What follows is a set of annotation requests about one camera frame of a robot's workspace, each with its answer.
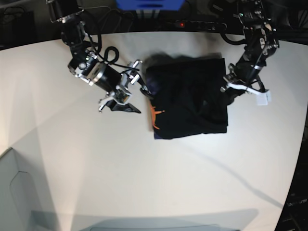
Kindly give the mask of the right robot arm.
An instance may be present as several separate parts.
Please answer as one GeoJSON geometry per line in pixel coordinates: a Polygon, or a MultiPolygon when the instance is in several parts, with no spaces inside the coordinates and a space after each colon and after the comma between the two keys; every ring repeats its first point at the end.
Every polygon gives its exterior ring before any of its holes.
{"type": "Polygon", "coordinates": [[[51,22],[62,24],[61,40],[72,54],[68,64],[70,73],[90,86],[97,86],[106,92],[99,101],[99,112],[105,107],[111,111],[140,113],[129,101],[132,97],[128,86],[138,83],[140,91],[147,98],[152,94],[139,74],[141,60],[126,66],[123,71],[113,69],[117,66],[119,51],[109,46],[101,55],[102,36],[93,15],[80,7],[75,0],[48,0],[46,2],[51,22]]]}

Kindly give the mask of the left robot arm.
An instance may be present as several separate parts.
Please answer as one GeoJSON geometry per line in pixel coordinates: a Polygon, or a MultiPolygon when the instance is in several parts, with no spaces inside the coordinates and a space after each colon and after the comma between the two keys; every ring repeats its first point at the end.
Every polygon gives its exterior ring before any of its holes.
{"type": "Polygon", "coordinates": [[[238,0],[237,13],[245,39],[229,44],[244,44],[244,52],[236,64],[229,64],[220,91],[226,95],[228,105],[245,93],[255,95],[257,105],[268,105],[271,92],[265,88],[259,73],[267,65],[266,59],[280,47],[275,27],[261,0],[238,0]]]}

